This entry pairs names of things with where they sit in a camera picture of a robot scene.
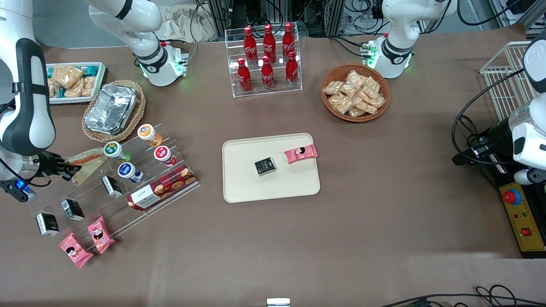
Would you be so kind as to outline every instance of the wicker basket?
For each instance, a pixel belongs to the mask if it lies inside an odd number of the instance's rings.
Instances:
[[[343,114],[337,112],[336,110],[334,110],[334,108],[328,102],[328,95],[326,95],[324,92],[322,92],[322,89],[325,88],[326,85],[328,85],[328,83],[330,83],[332,81],[345,81],[345,77],[347,77],[347,75],[349,74],[349,72],[352,69],[354,69],[354,71],[356,71],[360,75],[372,76],[379,83],[379,85],[381,86],[381,88],[379,89],[379,92],[381,93],[383,98],[385,98],[385,104],[381,108],[379,108],[377,113],[375,113],[375,114],[365,114],[365,115],[362,115],[362,116],[359,116],[359,117],[350,117],[350,116],[347,116],[347,115],[343,115]],[[328,110],[330,110],[330,112],[332,112],[332,114],[334,114],[335,116],[337,116],[337,117],[339,117],[339,118],[341,118],[343,120],[351,121],[351,122],[366,122],[366,121],[371,121],[371,120],[377,118],[383,112],[385,112],[386,108],[389,105],[389,101],[390,101],[389,85],[387,84],[387,81],[385,80],[385,78],[383,78],[383,76],[381,76],[380,73],[378,73],[377,71],[371,69],[370,67],[368,67],[366,65],[363,65],[363,64],[358,64],[358,63],[345,63],[345,64],[342,64],[342,65],[339,65],[339,66],[336,66],[336,67],[332,68],[326,74],[326,76],[324,76],[324,80],[322,80],[321,96],[322,96],[322,102],[324,102],[324,105],[328,108]]]
[[[137,127],[138,122],[142,119],[142,116],[144,115],[144,107],[146,106],[146,97],[144,97],[144,93],[142,92],[142,88],[140,87],[140,85],[129,80],[116,80],[111,83],[134,88],[138,92],[139,98],[136,101],[136,105],[133,109],[133,113],[131,114],[131,117],[129,118],[129,121],[127,123],[127,127],[125,128],[125,130],[118,135],[111,135],[111,134],[91,131],[85,125],[85,116],[89,113],[89,111],[91,111],[91,108],[93,108],[93,106],[95,105],[95,102],[97,102],[97,98],[100,95],[100,91],[98,92],[97,95],[95,95],[95,97],[93,97],[93,100],[91,100],[89,107],[87,107],[87,110],[85,110],[84,119],[81,122],[81,127],[83,128],[86,136],[88,136],[92,140],[99,141],[101,143],[108,143],[110,141],[123,141],[127,137],[129,137],[129,135],[131,135],[133,130],[135,130],[135,128]]]

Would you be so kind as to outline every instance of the red bottle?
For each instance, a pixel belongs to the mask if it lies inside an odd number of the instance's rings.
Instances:
[[[296,87],[298,85],[298,63],[296,62],[296,52],[288,53],[288,62],[286,63],[286,86]]]
[[[239,83],[241,84],[242,92],[248,94],[252,92],[252,81],[250,79],[250,70],[245,66],[245,59],[240,57],[237,59],[239,63],[239,69],[237,69],[237,75],[239,76]]]
[[[292,33],[292,23],[287,22],[284,24],[284,36],[282,38],[282,58],[286,63],[288,61],[288,54],[294,51],[294,34]]]
[[[273,31],[273,26],[269,23],[265,25],[265,36],[264,36],[264,54],[269,57],[271,63],[277,62],[276,48],[275,48],[275,38],[271,33]]]
[[[262,57],[264,65],[262,66],[262,85],[264,91],[269,92],[275,87],[275,80],[273,79],[273,67],[269,62],[269,56],[264,55]]]
[[[245,48],[246,61],[248,66],[258,66],[258,50],[256,50],[256,40],[252,36],[252,28],[246,26],[245,31],[245,41],[243,42],[243,47]]]

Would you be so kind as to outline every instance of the white cloth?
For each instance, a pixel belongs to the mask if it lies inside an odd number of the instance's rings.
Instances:
[[[165,24],[164,36],[167,39],[181,39],[189,43],[209,42],[218,37],[212,24],[213,18],[206,11],[211,11],[208,4],[202,5],[195,11],[195,4],[174,4],[166,5],[161,8],[163,23]]]

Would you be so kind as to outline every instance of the yellow control panel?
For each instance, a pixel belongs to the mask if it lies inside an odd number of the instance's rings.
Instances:
[[[529,204],[516,182],[499,188],[508,218],[521,251],[544,251],[544,242],[529,210]]]

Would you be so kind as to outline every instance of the brown table surface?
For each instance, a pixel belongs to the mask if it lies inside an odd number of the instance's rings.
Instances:
[[[2,306],[263,306],[270,297],[296,307],[380,306],[496,283],[545,301],[546,261],[519,259],[495,191],[450,160],[453,120],[485,86],[479,68],[524,39],[522,27],[423,35],[411,66],[388,81],[389,109],[364,124],[339,120],[321,101],[325,73],[357,61],[328,39],[301,41],[303,91],[238,99],[223,43],[200,45],[188,77],[166,88],[144,79],[128,48],[46,49],[50,63],[99,61],[109,81],[138,82],[143,121],[179,138],[202,186],[80,270],[56,239],[38,235],[26,204],[2,196]],[[81,130],[85,108],[52,107],[51,151],[99,145]],[[489,100],[468,114],[480,129],[495,122]],[[300,132],[320,153],[317,195],[224,201],[225,141]]]

